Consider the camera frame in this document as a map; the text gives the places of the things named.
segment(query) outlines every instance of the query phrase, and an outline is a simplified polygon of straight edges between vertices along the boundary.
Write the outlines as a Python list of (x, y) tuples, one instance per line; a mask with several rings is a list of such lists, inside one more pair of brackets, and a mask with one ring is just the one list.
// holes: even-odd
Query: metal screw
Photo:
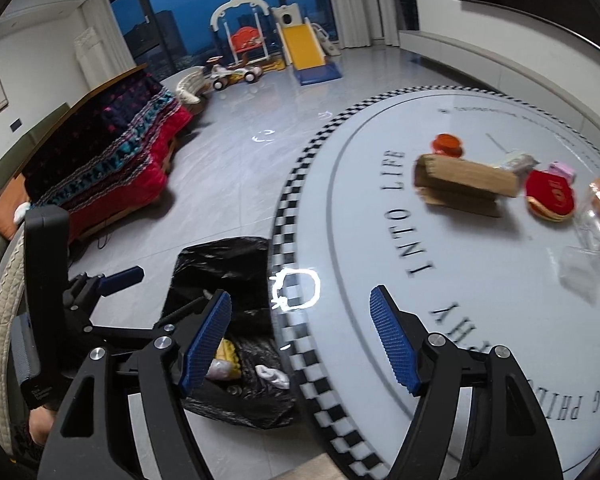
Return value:
[(493, 350), (496, 352), (496, 355), (502, 359), (506, 359), (511, 355), (511, 350), (509, 350), (506, 346), (498, 345)]
[(171, 346), (171, 338), (167, 335), (163, 335), (154, 341), (154, 346), (159, 350), (167, 348)]
[(91, 359), (93, 359), (94, 361), (99, 361), (100, 359), (102, 359), (104, 357), (104, 354), (106, 354), (106, 353), (107, 353), (107, 351), (104, 348), (102, 348), (101, 346), (99, 346), (99, 347), (91, 350), (89, 357)]
[(442, 346), (444, 343), (446, 343), (446, 339), (442, 334), (429, 334), (427, 340), (432, 346)]

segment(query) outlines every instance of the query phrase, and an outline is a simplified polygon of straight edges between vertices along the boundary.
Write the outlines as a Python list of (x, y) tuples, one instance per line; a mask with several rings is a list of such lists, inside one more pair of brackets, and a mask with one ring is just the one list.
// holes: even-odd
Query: toy car wheel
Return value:
[(244, 80), (249, 84), (255, 83), (258, 80), (258, 75), (253, 70), (249, 70), (244, 74)]
[(229, 86), (229, 81), (225, 77), (221, 77), (214, 81), (214, 90), (221, 91)]

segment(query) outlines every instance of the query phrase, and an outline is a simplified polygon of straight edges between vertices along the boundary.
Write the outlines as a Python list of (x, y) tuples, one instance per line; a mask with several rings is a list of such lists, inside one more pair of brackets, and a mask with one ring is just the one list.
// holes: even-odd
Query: yellow slide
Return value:
[(303, 23), (293, 27), (283, 27), (282, 34), (296, 70), (325, 65), (324, 57), (316, 45), (311, 25)]

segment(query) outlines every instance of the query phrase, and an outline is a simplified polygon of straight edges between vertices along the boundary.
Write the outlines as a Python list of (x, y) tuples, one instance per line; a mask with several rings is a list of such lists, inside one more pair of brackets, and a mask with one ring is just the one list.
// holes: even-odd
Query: white wall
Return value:
[(552, 25), (457, 0), (417, 0), (424, 32), (507, 57), (544, 76), (600, 116), (600, 52)]
[[(9, 100), (0, 111), (0, 158), (59, 105), (74, 105), (88, 92), (74, 51), (74, 38), (84, 29), (74, 12), (0, 39), (0, 79)], [(12, 132), (18, 118), (22, 126)]]

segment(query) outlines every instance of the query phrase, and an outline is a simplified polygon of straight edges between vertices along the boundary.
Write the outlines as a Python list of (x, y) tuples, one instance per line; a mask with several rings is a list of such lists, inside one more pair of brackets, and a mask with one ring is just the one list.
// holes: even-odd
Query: gray tile floor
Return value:
[[(95, 324), (151, 327), (184, 247), (240, 235), (269, 237), (293, 161), (332, 116), (388, 90), (466, 83), (398, 48), (349, 49), (337, 63), (343, 77), (336, 81), (301, 87), (287, 69), (211, 95), (196, 134), (174, 157), (164, 203), (108, 228), (72, 265), (71, 274), (110, 274), (134, 265), (144, 269), (141, 284), (100, 301), (92, 316)], [(144, 474), (159, 479), (139, 396), (130, 405)], [(320, 453), (302, 424), (257, 431), (191, 413), (187, 417), (216, 480), (266, 480)]]

